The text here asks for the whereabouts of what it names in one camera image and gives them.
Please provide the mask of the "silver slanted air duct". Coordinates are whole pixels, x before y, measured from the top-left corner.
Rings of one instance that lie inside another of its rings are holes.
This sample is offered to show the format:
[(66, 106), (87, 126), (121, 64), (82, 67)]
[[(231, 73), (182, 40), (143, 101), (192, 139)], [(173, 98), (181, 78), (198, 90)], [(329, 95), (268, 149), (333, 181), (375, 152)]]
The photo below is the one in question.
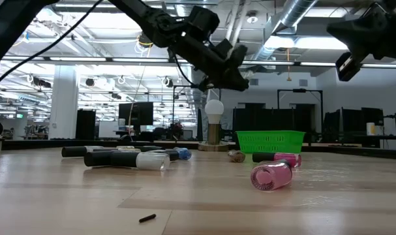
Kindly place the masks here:
[(263, 43), (252, 56), (252, 60), (268, 60), (278, 48), (281, 38), (275, 33), (295, 35), (298, 23), (305, 17), (318, 0), (286, 0), (281, 12), (270, 16), (263, 30)]

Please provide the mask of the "black office monitor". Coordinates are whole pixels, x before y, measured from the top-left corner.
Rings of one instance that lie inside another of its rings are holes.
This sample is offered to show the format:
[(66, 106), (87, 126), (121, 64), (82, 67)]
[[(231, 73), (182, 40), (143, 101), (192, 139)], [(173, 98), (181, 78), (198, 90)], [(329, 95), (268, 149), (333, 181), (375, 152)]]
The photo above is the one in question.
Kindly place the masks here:
[(119, 104), (119, 119), (125, 120), (125, 125), (152, 125), (153, 103), (135, 102)]

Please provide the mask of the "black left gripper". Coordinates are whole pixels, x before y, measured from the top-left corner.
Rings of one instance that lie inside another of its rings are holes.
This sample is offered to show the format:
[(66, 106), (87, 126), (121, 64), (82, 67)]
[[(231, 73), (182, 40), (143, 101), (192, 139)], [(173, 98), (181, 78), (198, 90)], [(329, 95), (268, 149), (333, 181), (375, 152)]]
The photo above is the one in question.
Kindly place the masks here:
[(224, 39), (218, 44), (213, 44), (209, 39), (211, 34), (211, 31), (171, 32), (167, 35), (168, 49), (204, 73), (204, 78), (199, 83), (200, 91), (245, 91), (249, 88), (249, 80), (242, 77), (238, 68), (234, 67), (242, 65), (248, 48), (239, 45), (228, 57), (228, 52), (232, 49), (231, 43)]

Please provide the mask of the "black gantry frame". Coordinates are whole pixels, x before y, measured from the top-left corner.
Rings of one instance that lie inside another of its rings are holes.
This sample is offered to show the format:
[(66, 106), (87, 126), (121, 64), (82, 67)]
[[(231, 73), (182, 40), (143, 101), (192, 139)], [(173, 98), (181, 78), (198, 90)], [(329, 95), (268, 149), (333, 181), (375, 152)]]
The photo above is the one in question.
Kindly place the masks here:
[(312, 96), (313, 93), (318, 93), (320, 95), (320, 124), (321, 124), (321, 133), (324, 132), (324, 94), (322, 90), (318, 89), (303, 89), (303, 88), (296, 88), (296, 89), (278, 89), (277, 90), (277, 109), (281, 109), (281, 92), (292, 92), (292, 93), (310, 93)]
[[(198, 89), (198, 85), (174, 85), (172, 88), (172, 116), (171, 116), (171, 125), (175, 125), (175, 120), (174, 120), (174, 115), (175, 115), (175, 96), (177, 95), (176, 93), (176, 89), (177, 88), (181, 88), (180, 93), (185, 89), (185, 88), (190, 88), (190, 89)], [(221, 100), (221, 96), (222, 96), (222, 91), (219, 89), (218, 93), (216, 93), (215, 91), (208, 91), (207, 94), (207, 98), (209, 98), (209, 94), (210, 93), (214, 93), (215, 96), (217, 96), (218, 100)]]

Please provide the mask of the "clear nail polish bottle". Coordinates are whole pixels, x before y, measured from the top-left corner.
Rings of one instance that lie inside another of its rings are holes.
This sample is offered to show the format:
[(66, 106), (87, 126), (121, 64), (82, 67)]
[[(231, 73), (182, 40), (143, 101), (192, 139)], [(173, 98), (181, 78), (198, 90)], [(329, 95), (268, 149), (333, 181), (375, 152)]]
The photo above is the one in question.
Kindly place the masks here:
[(103, 149), (103, 146), (69, 146), (61, 150), (62, 157), (83, 157), (86, 153)]

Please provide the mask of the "black monitor row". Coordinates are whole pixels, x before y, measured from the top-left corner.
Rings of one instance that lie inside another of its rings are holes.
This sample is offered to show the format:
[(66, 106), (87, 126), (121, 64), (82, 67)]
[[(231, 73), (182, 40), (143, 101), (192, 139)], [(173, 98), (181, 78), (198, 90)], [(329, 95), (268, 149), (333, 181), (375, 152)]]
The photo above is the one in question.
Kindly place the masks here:
[(340, 108), (325, 114), (322, 134), (330, 138), (353, 135), (365, 136), (368, 123), (374, 123), (375, 126), (383, 126), (383, 109), (362, 107), (357, 110)]

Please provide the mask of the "white bulb brass lamp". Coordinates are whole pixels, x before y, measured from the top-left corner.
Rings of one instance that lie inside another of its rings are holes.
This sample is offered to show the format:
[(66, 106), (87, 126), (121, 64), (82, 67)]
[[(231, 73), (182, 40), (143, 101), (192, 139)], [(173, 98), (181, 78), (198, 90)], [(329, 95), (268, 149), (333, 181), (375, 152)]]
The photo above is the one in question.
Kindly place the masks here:
[(207, 140), (198, 144), (199, 151), (228, 151), (228, 143), (221, 141), (221, 117), (224, 105), (217, 99), (207, 101), (205, 113), (208, 118)]

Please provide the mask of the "pale blue nail polish bottle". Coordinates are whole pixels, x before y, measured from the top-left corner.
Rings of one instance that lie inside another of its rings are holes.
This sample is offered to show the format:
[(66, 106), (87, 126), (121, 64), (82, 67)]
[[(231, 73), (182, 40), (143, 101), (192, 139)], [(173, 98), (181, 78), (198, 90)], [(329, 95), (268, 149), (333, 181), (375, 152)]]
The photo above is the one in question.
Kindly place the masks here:
[(170, 157), (166, 153), (115, 151), (111, 154), (112, 166), (138, 168), (140, 170), (166, 170)]

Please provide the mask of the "bronze nail polish bottle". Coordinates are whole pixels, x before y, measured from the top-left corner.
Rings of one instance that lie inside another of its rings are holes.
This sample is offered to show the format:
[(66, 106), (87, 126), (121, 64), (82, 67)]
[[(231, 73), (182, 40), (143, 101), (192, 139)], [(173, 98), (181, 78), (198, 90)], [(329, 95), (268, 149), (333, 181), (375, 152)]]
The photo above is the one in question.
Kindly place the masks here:
[(239, 150), (231, 150), (228, 152), (228, 157), (232, 163), (242, 163), (245, 161), (246, 155)]

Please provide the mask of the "dark pink nail polish bottle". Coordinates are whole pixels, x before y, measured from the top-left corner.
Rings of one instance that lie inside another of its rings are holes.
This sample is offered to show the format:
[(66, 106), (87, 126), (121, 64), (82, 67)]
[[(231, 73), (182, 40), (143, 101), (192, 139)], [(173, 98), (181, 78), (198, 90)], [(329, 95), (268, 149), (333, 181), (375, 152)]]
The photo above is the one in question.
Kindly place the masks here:
[(280, 161), (286, 160), (290, 163), (292, 168), (301, 166), (302, 158), (298, 153), (253, 153), (252, 161), (254, 163), (261, 163), (263, 161)]

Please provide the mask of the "black cabinet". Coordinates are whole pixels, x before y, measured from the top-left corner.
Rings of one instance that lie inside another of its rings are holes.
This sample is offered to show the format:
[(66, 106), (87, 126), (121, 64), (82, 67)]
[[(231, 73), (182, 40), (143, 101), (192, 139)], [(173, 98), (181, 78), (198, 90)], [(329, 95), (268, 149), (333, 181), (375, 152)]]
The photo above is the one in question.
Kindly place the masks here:
[(96, 112), (94, 110), (78, 110), (76, 136), (78, 140), (93, 140), (95, 138)]

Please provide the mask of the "black aluminium table frame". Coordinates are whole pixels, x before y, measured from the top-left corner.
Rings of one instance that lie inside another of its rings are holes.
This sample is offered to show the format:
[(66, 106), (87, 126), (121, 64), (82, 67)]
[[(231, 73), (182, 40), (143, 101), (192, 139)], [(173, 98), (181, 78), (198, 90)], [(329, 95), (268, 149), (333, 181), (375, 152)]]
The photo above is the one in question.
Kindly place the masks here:
[[(19, 150), (19, 149), (42, 149), (42, 148), (60, 148), (65, 146), (159, 146), (162, 148), (188, 148), (198, 149), (197, 142), (122, 142), (122, 141), (94, 141), (94, 140), (1, 140), (2, 150)], [(302, 146), (302, 152), (313, 153), (337, 153), (344, 155), (359, 155), (365, 157), (376, 157), (382, 159), (396, 159), (396, 150), (394, 149), (377, 149), (377, 148), (359, 148), (347, 146), (325, 146), (317, 144), (313, 146)]]

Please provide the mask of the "overhead light bar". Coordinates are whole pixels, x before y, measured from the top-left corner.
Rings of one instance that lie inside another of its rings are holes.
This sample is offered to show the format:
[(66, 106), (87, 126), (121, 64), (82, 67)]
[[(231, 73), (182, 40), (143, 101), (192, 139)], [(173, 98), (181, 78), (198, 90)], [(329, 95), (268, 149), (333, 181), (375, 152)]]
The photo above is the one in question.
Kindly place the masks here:
[[(75, 63), (75, 64), (170, 64), (169, 59), (150, 57), (36, 57), (30, 63)], [(244, 66), (295, 66), (295, 67), (334, 67), (334, 63), (306, 61), (244, 61)], [(396, 69), (394, 63), (366, 63), (367, 69)]]

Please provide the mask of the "green plastic basket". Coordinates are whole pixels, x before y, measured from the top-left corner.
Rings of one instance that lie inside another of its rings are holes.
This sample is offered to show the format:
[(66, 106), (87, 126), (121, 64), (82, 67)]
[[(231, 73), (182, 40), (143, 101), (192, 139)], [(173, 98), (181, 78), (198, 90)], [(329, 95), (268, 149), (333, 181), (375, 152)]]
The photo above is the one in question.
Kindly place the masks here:
[(240, 150), (244, 153), (300, 153), (304, 132), (237, 131)]

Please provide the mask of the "black partition screen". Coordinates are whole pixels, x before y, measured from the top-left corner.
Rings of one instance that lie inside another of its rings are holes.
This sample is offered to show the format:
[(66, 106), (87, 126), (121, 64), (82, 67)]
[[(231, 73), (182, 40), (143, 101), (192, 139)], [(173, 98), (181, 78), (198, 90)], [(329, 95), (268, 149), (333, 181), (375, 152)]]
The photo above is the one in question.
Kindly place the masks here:
[(316, 132), (313, 104), (295, 104), (285, 109), (236, 108), (233, 131), (300, 131), (307, 142)]

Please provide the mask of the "small black stick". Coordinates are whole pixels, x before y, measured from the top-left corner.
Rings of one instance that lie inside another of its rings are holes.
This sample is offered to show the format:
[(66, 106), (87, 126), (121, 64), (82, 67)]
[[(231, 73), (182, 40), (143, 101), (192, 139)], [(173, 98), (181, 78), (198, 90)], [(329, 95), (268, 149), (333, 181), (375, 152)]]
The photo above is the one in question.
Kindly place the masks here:
[(151, 214), (151, 215), (148, 215), (148, 216), (146, 216), (146, 217), (143, 217), (143, 218), (141, 218), (141, 219), (139, 219), (139, 223), (144, 223), (144, 222), (146, 222), (146, 221), (150, 221), (150, 220), (152, 220), (152, 219), (155, 219), (156, 218), (156, 214), (154, 213), (154, 214)]

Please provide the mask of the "white building column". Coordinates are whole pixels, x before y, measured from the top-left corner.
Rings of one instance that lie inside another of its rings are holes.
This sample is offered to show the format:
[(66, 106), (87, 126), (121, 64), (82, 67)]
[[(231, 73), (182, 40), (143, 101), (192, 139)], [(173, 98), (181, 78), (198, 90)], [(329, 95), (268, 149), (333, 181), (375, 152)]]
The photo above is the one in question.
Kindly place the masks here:
[(49, 139), (75, 138), (79, 83), (76, 66), (55, 66)]

